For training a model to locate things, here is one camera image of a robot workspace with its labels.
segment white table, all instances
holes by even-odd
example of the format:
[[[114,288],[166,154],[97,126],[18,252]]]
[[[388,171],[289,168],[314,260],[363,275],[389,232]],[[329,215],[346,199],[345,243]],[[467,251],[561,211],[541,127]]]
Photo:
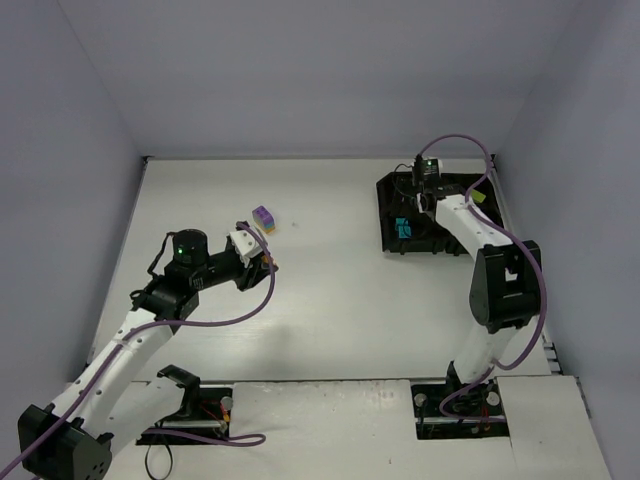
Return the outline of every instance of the white table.
[[[152,160],[95,348],[124,320],[129,293],[149,281],[146,269],[167,231],[201,229],[213,253],[237,220],[263,204],[276,220],[269,242],[280,266],[270,305],[233,327],[181,329],[138,380],[171,363],[221,382],[443,377],[473,322],[473,263],[469,256],[382,253],[375,183],[401,161],[407,159]],[[480,160],[444,162],[449,172],[483,168]],[[191,318],[243,314],[266,288],[207,290]],[[531,331],[514,339],[503,361],[522,350]],[[540,345],[509,372],[549,373]]]
[[[273,301],[259,316],[183,328],[138,376],[149,380],[174,363],[205,381],[247,382],[234,389],[231,433],[267,435],[250,449],[175,447],[172,479],[609,479],[574,379],[550,375],[541,345],[509,372],[516,377],[499,378],[510,438],[416,439],[407,379],[444,376],[473,321],[473,264],[468,256],[381,252],[375,182],[400,161],[151,161],[97,348],[124,319],[129,292],[146,285],[169,230],[204,230],[215,252],[237,220],[264,204],[276,219],[269,242],[280,266]],[[481,161],[445,162],[450,172],[482,169]],[[245,313],[266,288],[213,288],[192,318]],[[324,381],[295,382],[302,380]],[[128,393],[143,387],[134,382]],[[108,478],[146,479],[145,452],[128,446]],[[166,461],[163,449],[152,450],[157,474]]]
[[[267,441],[173,447],[171,479],[610,479],[572,377],[502,377],[499,385],[510,438],[421,441],[407,380],[238,384],[231,434],[262,432]],[[125,448],[107,480],[147,480],[146,450]],[[151,453],[161,476],[167,454]]]

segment black tray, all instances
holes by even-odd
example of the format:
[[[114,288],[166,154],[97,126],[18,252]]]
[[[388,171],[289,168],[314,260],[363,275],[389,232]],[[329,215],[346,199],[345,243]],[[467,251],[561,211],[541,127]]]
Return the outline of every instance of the black tray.
[[[466,190],[480,177],[480,174],[443,173],[441,180],[445,185],[457,184]],[[402,194],[394,187],[394,180],[397,181],[400,192],[411,191],[410,172],[390,173],[376,183],[382,251],[400,254],[406,252],[431,252],[433,254],[445,252],[456,256],[468,253],[447,229],[431,221],[427,215],[418,212],[417,207],[409,205],[406,199],[402,201]],[[478,204],[480,210],[493,222],[503,226],[491,182],[485,180],[476,190],[486,195],[485,200]],[[411,238],[399,238],[395,228],[396,218],[406,219],[406,224],[411,229]]]

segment white wall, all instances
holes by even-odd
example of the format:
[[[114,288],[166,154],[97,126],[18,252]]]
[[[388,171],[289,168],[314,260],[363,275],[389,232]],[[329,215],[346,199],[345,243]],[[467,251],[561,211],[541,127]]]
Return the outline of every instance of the white wall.
[[[617,480],[640,478],[640,3],[585,0],[498,158],[549,328]]]
[[[502,145],[579,2],[60,3],[143,154],[414,156]]]
[[[2,469],[22,411],[84,366],[141,161],[54,0],[0,4],[0,72]]]

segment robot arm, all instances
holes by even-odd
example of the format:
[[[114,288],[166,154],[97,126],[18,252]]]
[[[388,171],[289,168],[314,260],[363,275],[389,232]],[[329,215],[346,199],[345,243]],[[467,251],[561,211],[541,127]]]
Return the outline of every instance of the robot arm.
[[[418,208],[449,230],[475,261],[469,293],[475,322],[449,372],[460,383],[471,383],[502,357],[518,330],[539,313],[539,285],[520,249],[472,215],[462,189],[441,184],[438,160],[418,156],[413,179],[421,192]],[[533,241],[524,244],[540,264],[538,245]]]
[[[155,274],[170,237],[173,258],[163,275]],[[256,239],[238,228],[228,235],[225,250],[214,255],[209,255],[207,237],[198,230],[169,233],[149,273],[153,279],[132,293],[132,310],[91,365],[45,409],[31,405],[20,417],[18,433],[24,452],[101,373],[68,420],[23,461],[28,471],[43,480],[100,480],[113,456],[150,425],[169,415],[188,415],[198,405],[200,379],[172,365],[137,394],[123,394],[149,358],[173,338],[180,328],[175,320],[186,320],[197,307],[201,290],[233,280],[244,291],[270,271]],[[132,330],[153,322],[167,324],[127,338]],[[108,367],[101,370],[109,358]]]

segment teal object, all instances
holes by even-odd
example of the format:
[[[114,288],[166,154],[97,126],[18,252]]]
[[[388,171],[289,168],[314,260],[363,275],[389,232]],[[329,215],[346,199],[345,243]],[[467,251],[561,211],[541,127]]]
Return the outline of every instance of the teal object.
[[[404,217],[396,218],[396,231],[400,239],[411,238],[411,226],[409,225],[409,221]]]

